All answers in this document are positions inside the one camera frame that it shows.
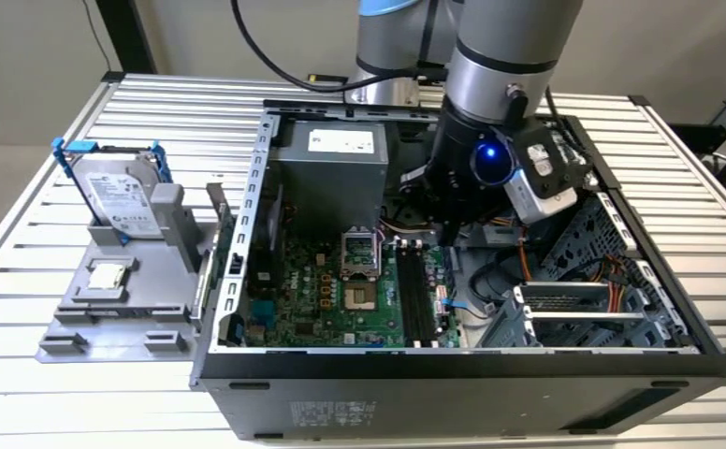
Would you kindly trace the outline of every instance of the power supply label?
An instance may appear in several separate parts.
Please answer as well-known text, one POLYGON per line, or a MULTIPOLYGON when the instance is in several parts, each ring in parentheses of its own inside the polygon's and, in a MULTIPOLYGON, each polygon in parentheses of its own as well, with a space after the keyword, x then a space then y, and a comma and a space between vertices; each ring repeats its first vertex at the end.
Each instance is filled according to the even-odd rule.
POLYGON ((140 181, 116 173, 87 173, 85 179, 110 225, 129 237, 160 237, 161 229, 140 181))
POLYGON ((291 402, 291 417, 296 427, 367 427, 375 408, 375 400, 297 400, 291 402))
POLYGON ((315 129, 308 137, 308 152, 373 154, 373 132, 315 129))

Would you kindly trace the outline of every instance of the green circuit board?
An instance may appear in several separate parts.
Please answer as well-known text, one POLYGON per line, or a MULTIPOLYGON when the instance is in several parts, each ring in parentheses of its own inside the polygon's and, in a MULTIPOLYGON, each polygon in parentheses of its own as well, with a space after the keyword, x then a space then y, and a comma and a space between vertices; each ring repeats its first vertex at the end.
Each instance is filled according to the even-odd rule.
MULTIPOLYGON (((273 323, 246 326, 246 344, 404 348, 393 252, 392 245, 383 245, 380 276, 375 282, 343 281, 339 243, 288 241, 273 323)), ((424 263, 432 273, 439 268, 443 271, 441 252, 425 251, 424 263)), ((435 301, 433 286, 428 288, 428 301, 435 301)), ((437 343, 441 347, 457 347, 453 316, 448 315, 448 319, 449 331, 437 336, 437 343)))

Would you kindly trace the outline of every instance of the ram slot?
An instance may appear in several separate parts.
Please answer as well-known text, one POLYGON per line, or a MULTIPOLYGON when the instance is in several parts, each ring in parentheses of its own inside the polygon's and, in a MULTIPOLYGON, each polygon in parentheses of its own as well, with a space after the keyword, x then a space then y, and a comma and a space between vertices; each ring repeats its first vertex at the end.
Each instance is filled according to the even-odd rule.
POLYGON ((429 346, 429 342, 435 340, 435 329, 424 261, 419 249, 396 250, 396 276, 405 341, 417 341, 421 346, 429 346))

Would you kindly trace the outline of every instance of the slotted metal table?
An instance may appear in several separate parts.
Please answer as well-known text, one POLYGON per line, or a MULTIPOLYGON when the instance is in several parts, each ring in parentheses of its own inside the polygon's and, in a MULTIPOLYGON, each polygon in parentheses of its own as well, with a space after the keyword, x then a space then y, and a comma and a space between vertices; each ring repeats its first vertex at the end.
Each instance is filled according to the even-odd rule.
MULTIPOLYGON (((428 88, 421 104, 437 108, 428 88)), ((264 98, 340 101, 288 84, 126 75, 104 82, 66 139, 146 146, 158 139, 186 206, 216 220, 204 184, 238 202, 264 98)), ((579 117, 631 206, 726 349, 726 192, 654 110, 624 96, 556 94, 579 117)), ((544 105, 540 112, 547 112, 544 105)), ((49 158, 0 224, 0 446, 161 447, 237 442, 189 362, 42 365, 33 355, 89 235, 87 210, 49 158)), ((616 437, 282 442, 319 447, 726 449, 726 387, 616 437)))

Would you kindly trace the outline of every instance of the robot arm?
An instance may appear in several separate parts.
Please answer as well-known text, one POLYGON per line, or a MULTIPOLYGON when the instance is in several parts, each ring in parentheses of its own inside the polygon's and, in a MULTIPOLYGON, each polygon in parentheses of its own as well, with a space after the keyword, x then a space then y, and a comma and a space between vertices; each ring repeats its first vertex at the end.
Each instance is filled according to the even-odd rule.
POLYGON ((550 131, 532 118, 582 0, 467 0, 427 184, 443 245, 507 200, 524 223, 576 201, 550 131))
MULTIPOLYGON (((404 71, 429 55, 435 63, 449 58, 447 95, 419 180, 419 191, 435 198, 420 209, 439 227, 441 245, 453 242, 460 225, 510 204, 528 224, 576 202, 568 167, 534 112, 582 3, 360 1, 355 81, 404 71)), ((417 85, 409 78, 377 82, 347 92, 347 101, 413 106, 417 85)))

